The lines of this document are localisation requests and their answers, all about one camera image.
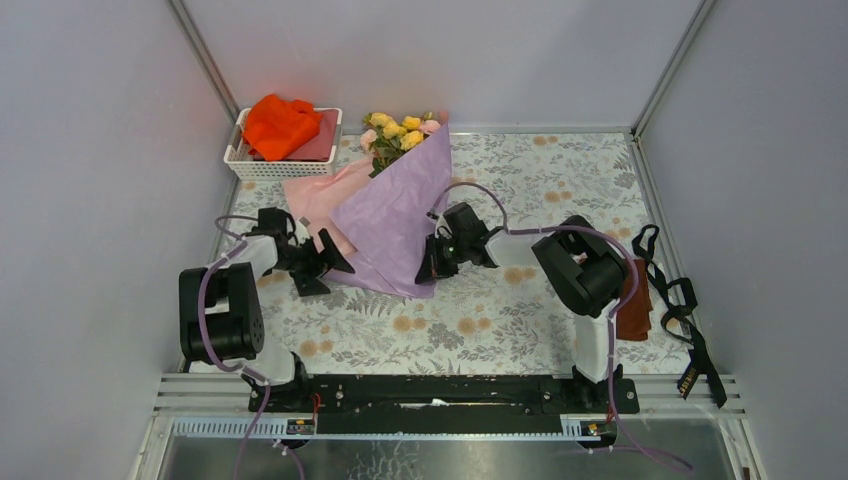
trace floral tablecloth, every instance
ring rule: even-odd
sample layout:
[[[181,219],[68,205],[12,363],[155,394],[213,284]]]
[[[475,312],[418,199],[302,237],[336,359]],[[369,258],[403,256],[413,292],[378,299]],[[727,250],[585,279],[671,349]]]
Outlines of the floral tablecloth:
[[[621,134],[454,135],[451,143],[454,181],[491,188],[511,226],[553,225],[580,214],[629,246],[649,221]],[[358,138],[342,137],[338,155],[341,165],[361,158]],[[455,189],[450,200],[467,201],[490,227],[500,221],[491,200],[474,189]],[[286,208],[281,183],[245,182],[232,213],[254,216],[269,206]],[[231,227],[244,231],[249,223]],[[259,280],[266,350],[297,352],[310,373],[571,372],[574,318],[540,269],[466,264],[427,300],[329,285],[329,295],[300,298],[286,273]],[[648,340],[619,341],[621,363],[630,373],[679,374],[688,364],[685,345],[660,328],[664,306],[653,291],[652,298]],[[195,363],[191,371],[214,369]]]

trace black strap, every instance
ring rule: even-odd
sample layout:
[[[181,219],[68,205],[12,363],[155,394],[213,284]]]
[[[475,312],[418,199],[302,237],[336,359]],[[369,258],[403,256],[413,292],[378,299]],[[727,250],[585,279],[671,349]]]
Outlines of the black strap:
[[[645,237],[645,234],[651,230],[653,230],[653,232],[648,236],[648,241],[643,248],[642,240]],[[695,327],[695,324],[687,318],[692,314],[692,311],[695,310],[695,307],[698,306],[698,298],[695,296],[695,287],[692,286],[692,280],[687,277],[681,277],[677,280],[672,280],[671,282],[666,280],[665,274],[654,262],[654,253],[656,251],[656,242],[659,233],[660,227],[656,225],[645,225],[642,227],[639,235],[636,235],[633,239],[632,247],[633,253],[635,253],[637,257],[645,260],[645,271],[648,274],[648,281],[657,290],[657,293],[659,293],[666,305],[667,311],[660,320],[660,325],[663,330],[672,337],[692,346],[689,350],[689,366],[686,367],[686,371],[683,372],[683,376],[680,377],[680,380],[678,380],[677,389],[680,391],[680,396],[686,399],[692,391],[692,387],[694,387],[698,376],[700,376],[701,373],[705,373],[707,375],[707,384],[710,387],[713,400],[716,405],[718,405],[718,408],[721,408],[724,406],[725,402],[727,402],[727,394],[724,391],[724,385],[721,383],[721,378],[718,375],[718,371],[715,369],[715,365],[713,365],[712,359],[710,359],[709,353],[707,353],[707,342],[704,339],[704,336],[701,335],[701,332],[697,327]],[[680,289],[680,298],[683,299],[682,304],[676,304],[671,300],[669,292],[674,288]],[[668,322],[672,318],[676,319],[681,325],[685,325],[689,329],[691,338],[678,335],[668,329]]]

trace reflective metal surface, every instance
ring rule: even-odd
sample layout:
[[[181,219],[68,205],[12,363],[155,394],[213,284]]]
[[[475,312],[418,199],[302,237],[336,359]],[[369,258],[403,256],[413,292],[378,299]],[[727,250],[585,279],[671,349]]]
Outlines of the reflective metal surface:
[[[706,419],[626,423],[646,446],[669,450],[695,465],[691,478],[733,478],[716,423]],[[160,478],[230,479],[238,444],[235,439],[174,436]],[[588,455],[573,442],[316,440],[296,453],[309,480],[682,478],[639,454]],[[252,440],[239,478],[297,479],[298,473],[294,461],[281,456],[270,441]]]

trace lavender fabric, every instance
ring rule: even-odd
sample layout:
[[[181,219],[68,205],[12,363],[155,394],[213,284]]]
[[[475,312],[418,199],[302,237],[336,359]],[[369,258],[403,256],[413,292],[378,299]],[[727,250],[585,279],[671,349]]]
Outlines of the lavender fabric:
[[[433,297],[435,284],[416,285],[415,275],[424,240],[433,233],[426,214],[450,185],[449,135],[443,125],[330,212],[357,249],[347,258],[356,273],[330,271],[325,278],[404,297]]]

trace gray wall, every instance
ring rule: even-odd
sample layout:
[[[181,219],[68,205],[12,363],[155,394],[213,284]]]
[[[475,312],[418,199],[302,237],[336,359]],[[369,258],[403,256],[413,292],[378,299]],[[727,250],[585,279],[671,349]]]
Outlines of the gray wall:
[[[698,0],[190,0],[233,95],[463,126],[631,125]]]
[[[772,478],[843,478],[848,3],[718,2],[645,136]]]
[[[228,121],[164,1],[5,1],[0,64],[0,478],[124,478]]]

